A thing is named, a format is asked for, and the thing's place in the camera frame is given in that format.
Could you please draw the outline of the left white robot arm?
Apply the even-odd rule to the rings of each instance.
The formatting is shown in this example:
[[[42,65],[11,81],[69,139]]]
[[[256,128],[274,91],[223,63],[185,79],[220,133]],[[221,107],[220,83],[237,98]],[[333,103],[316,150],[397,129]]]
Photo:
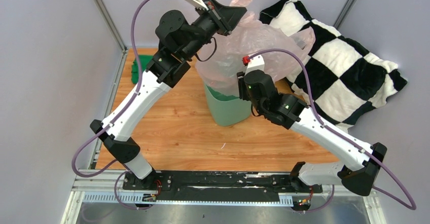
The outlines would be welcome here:
[[[153,167],[140,152],[131,134],[149,109],[170,91],[190,69],[193,56],[217,33],[228,36],[246,14],[245,7],[224,6],[216,0],[203,0],[207,9],[196,9],[198,18],[189,23],[179,10],[167,11],[155,33],[158,51],[141,80],[121,104],[105,119],[93,120],[91,130],[114,158],[136,177],[143,190],[155,185]]]

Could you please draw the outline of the pink translucent trash bag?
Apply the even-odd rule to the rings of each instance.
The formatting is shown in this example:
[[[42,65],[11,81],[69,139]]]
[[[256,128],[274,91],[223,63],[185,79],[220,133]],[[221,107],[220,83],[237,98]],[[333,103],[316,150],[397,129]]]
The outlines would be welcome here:
[[[198,53],[203,60],[196,62],[195,68],[207,86],[227,96],[239,95],[237,73],[246,70],[244,56],[266,49],[285,49],[304,61],[315,42],[312,28],[286,35],[279,28],[263,24],[252,11],[246,12],[231,35],[214,37],[217,48],[203,46]]]

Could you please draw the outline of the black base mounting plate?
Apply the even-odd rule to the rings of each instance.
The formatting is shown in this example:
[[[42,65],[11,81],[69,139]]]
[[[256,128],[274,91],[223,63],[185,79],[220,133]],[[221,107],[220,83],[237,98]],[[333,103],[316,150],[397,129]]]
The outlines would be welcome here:
[[[125,175],[124,190],[155,191],[163,201],[276,202],[279,194],[322,193],[287,172],[156,170],[144,179]]]

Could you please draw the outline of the green plastic trash bin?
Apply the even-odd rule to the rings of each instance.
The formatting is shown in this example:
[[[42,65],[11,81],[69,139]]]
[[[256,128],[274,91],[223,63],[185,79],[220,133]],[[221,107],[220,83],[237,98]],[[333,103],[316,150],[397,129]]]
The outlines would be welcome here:
[[[251,102],[236,96],[226,96],[204,84],[207,106],[210,114],[219,126],[231,126],[251,115]]]

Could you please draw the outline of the black white checkered blanket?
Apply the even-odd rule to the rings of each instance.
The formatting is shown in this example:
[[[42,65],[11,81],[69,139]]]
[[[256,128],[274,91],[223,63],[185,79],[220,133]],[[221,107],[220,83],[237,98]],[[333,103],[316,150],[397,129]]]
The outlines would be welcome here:
[[[318,114],[343,131],[363,114],[386,105],[407,84],[396,63],[312,18],[300,0],[280,0],[263,9],[259,20],[286,35],[313,29],[310,52],[285,80],[293,93],[306,102],[313,100]]]

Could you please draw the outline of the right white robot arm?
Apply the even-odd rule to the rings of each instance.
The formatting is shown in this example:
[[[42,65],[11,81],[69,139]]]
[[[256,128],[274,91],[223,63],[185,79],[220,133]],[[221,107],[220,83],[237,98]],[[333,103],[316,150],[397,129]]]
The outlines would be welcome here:
[[[279,93],[271,77],[261,70],[238,72],[239,97],[250,101],[271,123],[313,140],[338,158],[337,162],[298,162],[290,173],[290,187],[303,192],[311,185],[342,185],[359,196],[368,196],[387,152],[381,143],[356,139],[325,119],[318,120],[303,100]]]

